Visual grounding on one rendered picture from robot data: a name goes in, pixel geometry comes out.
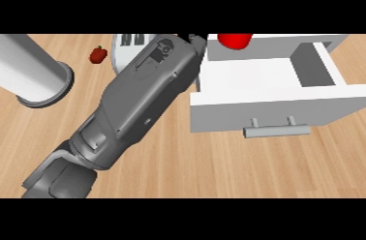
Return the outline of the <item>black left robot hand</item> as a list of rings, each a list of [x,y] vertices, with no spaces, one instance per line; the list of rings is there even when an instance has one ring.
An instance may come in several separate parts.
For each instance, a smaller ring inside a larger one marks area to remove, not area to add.
[[[207,40],[209,33],[197,33],[197,34],[181,33],[181,34],[178,34],[178,37],[179,37],[182,40],[185,40],[187,42],[191,42],[198,36],[200,36],[204,40]]]

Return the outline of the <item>white open drawer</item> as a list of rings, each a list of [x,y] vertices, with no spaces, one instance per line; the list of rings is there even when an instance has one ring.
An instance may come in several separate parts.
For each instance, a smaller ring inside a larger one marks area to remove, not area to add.
[[[209,61],[198,78],[200,92],[346,85],[322,43],[303,43],[282,58]]]

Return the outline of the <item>white drawer front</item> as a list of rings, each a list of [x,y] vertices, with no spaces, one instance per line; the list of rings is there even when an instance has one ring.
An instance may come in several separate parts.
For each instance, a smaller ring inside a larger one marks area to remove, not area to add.
[[[325,126],[366,107],[366,84],[210,91],[191,94],[191,131],[240,131],[253,125]]]

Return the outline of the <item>red round fruit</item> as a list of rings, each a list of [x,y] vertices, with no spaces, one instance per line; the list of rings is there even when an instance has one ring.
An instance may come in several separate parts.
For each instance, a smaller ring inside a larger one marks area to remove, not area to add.
[[[244,49],[251,42],[253,34],[219,34],[218,40],[231,49]]]

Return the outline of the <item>white cabinet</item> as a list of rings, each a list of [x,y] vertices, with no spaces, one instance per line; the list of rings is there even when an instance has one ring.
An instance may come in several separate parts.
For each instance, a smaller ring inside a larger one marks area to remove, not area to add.
[[[206,57],[209,61],[288,58],[308,43],[322,43],[333,52],[347,37],[349,34],[254,34],[250,45],[234,50],[210,34]]]

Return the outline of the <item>small red pepper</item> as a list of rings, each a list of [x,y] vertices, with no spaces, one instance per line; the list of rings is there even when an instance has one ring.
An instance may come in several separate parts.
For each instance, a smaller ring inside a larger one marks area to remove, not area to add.
[[[108,51],[98,46],[89,56],[89,60],[94,64],[101,64],[105,60],[105,58],[108,57]]]

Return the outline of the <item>white cylinder with grey rim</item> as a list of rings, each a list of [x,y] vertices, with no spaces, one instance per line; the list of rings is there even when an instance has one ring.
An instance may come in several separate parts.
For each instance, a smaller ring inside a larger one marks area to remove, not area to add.
[[[57,61],[27,34],[0,34],[0,87],[23,105],[54,105],[74,84],[70,65]]]

